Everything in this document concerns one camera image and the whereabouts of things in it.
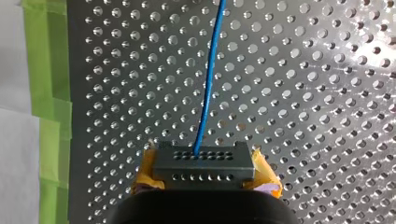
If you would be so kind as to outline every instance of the blue wire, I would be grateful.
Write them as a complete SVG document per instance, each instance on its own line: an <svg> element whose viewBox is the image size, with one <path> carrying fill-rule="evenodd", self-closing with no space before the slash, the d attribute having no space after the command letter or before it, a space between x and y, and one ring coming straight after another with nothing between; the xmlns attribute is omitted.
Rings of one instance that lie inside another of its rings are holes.
<svg viewBox="0 0 396 224"><path fill-rule="evenodd" d="M209 103L210 103L210 97L212 94L211 92L212 92L212 86L213 86L213 70L215 67L216 52L217 52L218 43L219 43L219 34L221 31L221 24L222 24L222 20L223 20L223 11L225 8L225 3L226 3L226 0L220 0L218 15L216 17L215 27L213 29L212 40L210 43L209 56L207 59L204 108L202 110L201 122L199 124L198 134L195 139L195 143L194 143L194 147L193 147L193 153L195 156L198 156L198 154L199 154L199 149L202 144L202 139L204 138L205 126L206 126L206 122L207 122L207 115L209 113Z"/></svg>

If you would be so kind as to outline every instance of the blue cable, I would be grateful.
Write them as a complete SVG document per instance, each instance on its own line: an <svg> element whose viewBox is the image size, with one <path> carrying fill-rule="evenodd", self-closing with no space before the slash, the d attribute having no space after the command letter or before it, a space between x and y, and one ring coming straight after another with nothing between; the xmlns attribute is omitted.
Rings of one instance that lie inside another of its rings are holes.
<svg viewBox="0 0 396 224"><path fill-rule="evenodd" d="M207 122L207 115L209 113L209 103L210 103L210 97L212 94L211 92L212 92L212 86L213 86L213 70L215 67L216 52L217 52L218 43L219 43L219 34L221 31L221 24L222 24L222 20L223 20L223 11L225 8L225 3L226 3L226 0L220 0L218 15L216 17L215 27L213 29L212 40L210 42L209 56L207 59L204 108L202 110L201 122L199 124L198 134L195 139L195 143L194 143L194 147L193 147L193 153L195 156L198 156L198 154L199 154L199 149L202 144L202 139L204 138L205 126L206 126L206 122Z"/></svg>

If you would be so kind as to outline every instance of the hole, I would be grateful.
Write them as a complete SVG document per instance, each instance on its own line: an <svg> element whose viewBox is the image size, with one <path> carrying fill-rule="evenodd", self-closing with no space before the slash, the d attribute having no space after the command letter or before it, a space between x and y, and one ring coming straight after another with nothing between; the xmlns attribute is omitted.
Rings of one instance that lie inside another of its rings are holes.
<svg viewBox="0 0 396 224"><path fill-rule="evenodd" d="M312 59L315 61L319 61L323 58L323 53L321 51L315 51L312 53Z"/></svg>
<svg viewBox="0 0 396 224"><path fill-rule="evenodd" d="M265 129L264 126L258 125L255 129L256 133L264 133Z"/></svg>
<svg viewBox="0 0 396 224"><path fill-rule="evenodd" d="M274 34L278 35L283 32L283 26L281 24L276 24L273 30L274 30Z"/></svg>
<svg viewBox="0 0 396 224"><path fill-rule="evenodd" d="M199 17L197 17L197 16L193 16L193 17L190 18L190 24L191 24L192 26L196 26L196 25L198 25L200 22L201 22L201 20L200 20Z"/></svg>
<svg viewBox="0 0 396 224"><path fill-rule="evenodd" d="M252 65L247 65L246 68L245 68L245 73L246 73L247 75L250 75L250 74L252 74L253 72L254 72L254 67L253 67Z"/></svg>
<svg viewBox="0 0 396 224"><path fill-rule="evenodd" d="M149 15L149 18L150 18L152 21L159 21L159 20L161 19L161 15L160 15L160 13L158 13L158 12L152 12L152 13Z"/></svg>
<svg viewBox="0 0 396 224"><path fill-rule="evenodd" d="M257 47L257 45L251 44L251 45L248 47L248 52L249 52L249 53L256 53L258 49L259 49L259 47Z"/></svg>
<svg viewBox="0 0 396 224"><path fill-rule="evenodd" d="M176 45L177 44L177 36L175 36L175 35L171 35L171 36L169 36L169 38L168 38L168 43L170 44L170 45Z"/></svg>
<svg viewBox="0 0 396 224"><path fill-rule="evenodd" d="M267 114L268 109L267 109L267 107L262 106L262 107L259 108L258 112L259 112L260 115L265 115L265 114Z"/></svg>
<svg viewBox="0 0 396 224"><path fill-rule="evenodd" d="M227 175L226 180L227 181L232 181L233 180L233 175Z"/></svg>
<svg viewBox="0 0 396 224"><path fill-rule="evenodd" d="M238 123L238 124L236 124L236 130L237 130L238 132L244 131L244 130L246 129L246 127L247 127L247 125L244 124L244 123Z"/></svg>
<svg viewBox="0 0 396 224"><path fill-rule="evenodd" d="M269 53L270 53L271 56L275 56L275 55L277 55L279 53L279 48L277 46L272 46L269 49Z"/></svg>
<svg viewBox="0 0 396 224"><path fill-rule="evenodd" d="M294 33L295 33L297 36L302 36L302 35L305 34L305 28L304 28L303 26L298 26L298 27L294 30Z"/></svg>
<svg viewBox="0 0 396 224"><path fill-rule="evenodd" d="M286 9L288 9L288 4L285 1L280 1L277 4L277 10L279 11L286 11Z"/></svg>
<svg viewBox="0 0 396 224"><path fill-rule="evenodd" d="M192 37L192 38L189 39L189 41L187 43L188 43L188 45L190 47L193 48L193 47L196 47L198 45L198 40L197 40L197 38Z"/></svg>
<svg viewBox="0 0 396 224"><path fill-rule="evenodd" d="M248 93L250 93L250 92L251 92L251 87L250 87L250 86L246 85L246 86L244 86L244 87L242 88L242 93L248 94Z"/></svg>
<svg viewBox="0 0 396 224"><path fill-rule="evenodd" d="M231 22L231 29L237 30L240 27L241 27L241 22L240 21L235 20L235 21Z"/></svg>
<svg viewBox="0 0 396 224"><path fill-rule="evenodd" d="M245 113L248 111L248 106L247 105L240 105L239 106L239 112Z"/></svg>
<svg viewBox="0 0 396 224"><path fill-rule="evenodd" d="M172 14L169 17L169 21L172 22L172 23L179 23L180 22L180 16L177 15L177 14Z"/></svg>
<svg viewBox="0 0 396 224"><path fill-rule="evenodd" d="M307 4L307 3L303 3L300 5L300 12L303 14L307 13L310 9L311 9L311 6L309 6L309 4Z"/></svg>
<svg viewBox="0 0 396 224"><path fill-rule="evenodd" d="M233 71L235 69L235 65L233 65L233 63L227 63L226 65L225 65L225 71L227 71L227 72L231 72L231 71Z"/></svg>
<svg viewBox="0 0 396 224"><path fill-rule="evenodd" d="M255 4L255 7L256 7L257 9L263 9L263 8L265 7L265 2L264 2L264 0L257 0L257 1L256 1L256 4Z"/></svg>
<svg viewBox="0 0 396 224"><path fill-rule="evenodd" d="M299 49L292 49L290 52L291 58L297 58L300 57L301 51Z"/></svg>
<svg viewBox="0 0 396 224"><path fill-rule="evenodd" d="M251 24L251 30L253 32L259 32L261 29L262 29L262 24L257 21L255 21L255 22L253 22L253 24Z"/></svg>
<svg viewBox="0 0 396 224"><path fill-rule="evenodd" d="M235 42L230 42L228 44L228 50L229 51L235 51L238 49L238 45Z"/></svg>
<svg viewBox="0 0 396 224"><path fill-rule="evenodd" d="M262 95L263 95L263 96L269 96L269 95L271 95L271 89L270 89L270 88L264 88L264 89L262 89Z"/></svg>
<svg viewBox="0 0 396 224"><path fill-rule="evenodd" d="M241 7L244 5L244 0L233 0L233 5L235 7Z"/></svg>

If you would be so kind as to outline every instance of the green tape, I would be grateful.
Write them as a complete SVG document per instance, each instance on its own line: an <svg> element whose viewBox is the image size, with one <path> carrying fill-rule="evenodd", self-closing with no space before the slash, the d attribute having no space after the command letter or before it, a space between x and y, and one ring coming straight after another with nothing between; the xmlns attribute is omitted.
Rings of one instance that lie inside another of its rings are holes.
<svg viewBox="0 0 396 224"><path fill-rule="evenodd" d="M40 224L66 224L71 134L65 0L24 0L32 114L40 117Z"/></svg>
<svg viewBox="0 0 396 224"><path fill-rule="evenodd" d="M40 224L67 224L68 189L45 179L40 180Z"/></svg>
<svg viewBox="0 0 396 224"><path fill-rule="evenodd" d="M40 120L40 178L59 181L58 158L61 124Z"/></svg>
<svg viewBox="0 0 396 224"><path fill-rule="evenodd" d="M65 0L23 0L21 4L25 9L47 11L60 15L67 14Z"/></svg>

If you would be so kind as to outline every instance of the metal surface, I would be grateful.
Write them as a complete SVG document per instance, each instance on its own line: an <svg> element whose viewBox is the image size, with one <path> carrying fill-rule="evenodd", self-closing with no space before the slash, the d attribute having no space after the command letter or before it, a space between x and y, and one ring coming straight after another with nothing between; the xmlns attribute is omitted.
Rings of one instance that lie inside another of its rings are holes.
<svg viewBox="0 0 396 224"><path fill-rule="evenodd" d="M149 138L193 142L214 2L69 1L72 224L106 222ZM260 149L301 223L393 222L394 13L229 0L204 145Z"/></svg>
<svg viewBox="0 0 396 224"><path fill-rule="evenodd" d="M173 147L161 142L155 155L153 177L167 189L241 189L254 178L248 145L201 147L195 157L191 147Z"/></svg>

